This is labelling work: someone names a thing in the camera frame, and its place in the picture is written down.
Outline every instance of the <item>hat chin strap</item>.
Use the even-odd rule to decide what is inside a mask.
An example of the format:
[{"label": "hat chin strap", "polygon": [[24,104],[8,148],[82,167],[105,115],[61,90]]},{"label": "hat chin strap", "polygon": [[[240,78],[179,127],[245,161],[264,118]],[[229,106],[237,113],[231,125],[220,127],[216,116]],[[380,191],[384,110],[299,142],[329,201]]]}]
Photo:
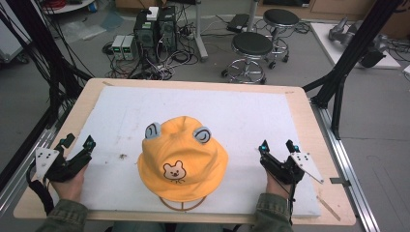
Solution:
[{"label": "hat chin strap", "polygon": [[162,197],[160,197],[160,201],[162,202],[162,204],[164,204],[166,207],[168,207],[168,208],[171,209],[171,210],[174,210],[174,211],[190,211],[190,210],[193,210],[193,209],[195,209],[196,207],[198,207],[200,204],[202,204],[202,202],[204,202],[205,198],[206,198],[206,196],[204,196],[198,203],[196,203],[195,205],[193,205],[193,206],[191,206],[191,207],[189,207],[189,208],[185,208],[184,203],[186,203],[186,202],[178,202],[178,203],[181,204],[181,208],[180,208],[180,209],[175,208],[175,207],[169,205],[168,203],[166,203],[166,201],[165,201]]}]

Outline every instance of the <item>person's arm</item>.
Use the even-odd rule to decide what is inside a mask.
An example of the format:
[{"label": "person's arm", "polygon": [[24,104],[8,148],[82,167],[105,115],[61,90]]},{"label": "person's arm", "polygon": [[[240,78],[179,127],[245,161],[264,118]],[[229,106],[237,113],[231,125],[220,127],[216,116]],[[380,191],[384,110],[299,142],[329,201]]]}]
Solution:
[{"label": "person's arm", "polygon": [[51,183],[60,200],[36,232],[81,232],[84,230],[88,210],[79,201],[86,168],[87,166],[82,168],[74,178],[67,182]]},{"label": "person's arm", "polygon": [[267,173],[266,193],[259,196],[256,204],[256,223],[251,232],[293,231],[287,206],[290,186],[280,184]]}]

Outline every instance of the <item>power strip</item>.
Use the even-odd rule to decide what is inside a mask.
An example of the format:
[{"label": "power strip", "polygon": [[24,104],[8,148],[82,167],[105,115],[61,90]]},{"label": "power strip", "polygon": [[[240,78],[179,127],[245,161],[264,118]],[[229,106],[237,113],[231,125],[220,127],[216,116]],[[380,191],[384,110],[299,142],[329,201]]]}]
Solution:
[{"label": "power strip", "polygon": [[403,73],[410,75],[410,65],[407,66],[407,68],[403,70]]}]

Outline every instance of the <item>person's left hand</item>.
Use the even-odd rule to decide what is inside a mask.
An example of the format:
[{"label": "person's left hand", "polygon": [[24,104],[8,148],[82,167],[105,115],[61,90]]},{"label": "person's left hand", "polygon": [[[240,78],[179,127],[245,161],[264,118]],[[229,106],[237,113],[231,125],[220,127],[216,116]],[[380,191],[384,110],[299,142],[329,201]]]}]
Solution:
[{"label": "person's left hand", "polygon": [[75,202],[80,201],[82,185],[84,184],[84,172],[87,169],[87,166],[88,164],[69,181],[63,183],[51,182],[60,199],[72,200]]}]

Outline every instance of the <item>white board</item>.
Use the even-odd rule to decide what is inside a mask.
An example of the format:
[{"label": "white board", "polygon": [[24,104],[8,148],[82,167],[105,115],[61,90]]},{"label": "white board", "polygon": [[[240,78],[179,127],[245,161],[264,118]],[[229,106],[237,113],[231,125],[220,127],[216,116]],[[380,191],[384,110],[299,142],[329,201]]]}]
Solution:
[{"label": "white board", "polygon": [[[189,213],[253,214],[266,187],[258,146],[267,139],[271,153],[286,160],[287,139],[299,144],[285,95],[105,87],[69,156],[92,135],[97,146],[85,175],[82,203],[91,210],[172,212],[141,182],[136,161],[148,125],[184,115],[208,127],[229,155],[220,186]],[[294,217],[320,216],[308,175],[295,198]]]},{"label": "white board", "polygon": [[[321,42],[323,49],[328,55],[329,59],[335,65],[340,59],[341,54],[344,52],[345,46],[338,41],[329,40],[329,30],[334,28],[336,24],[327,23],[311,23],[311,28],[313,29],[314,35]],[[384,51],[385,58],[379,61],[372,69],[386,69],[393,70],[400,68],[400,64],[389,54],[389,52]],[[356,64],[355,68],[362,68],[363,66]]]}]

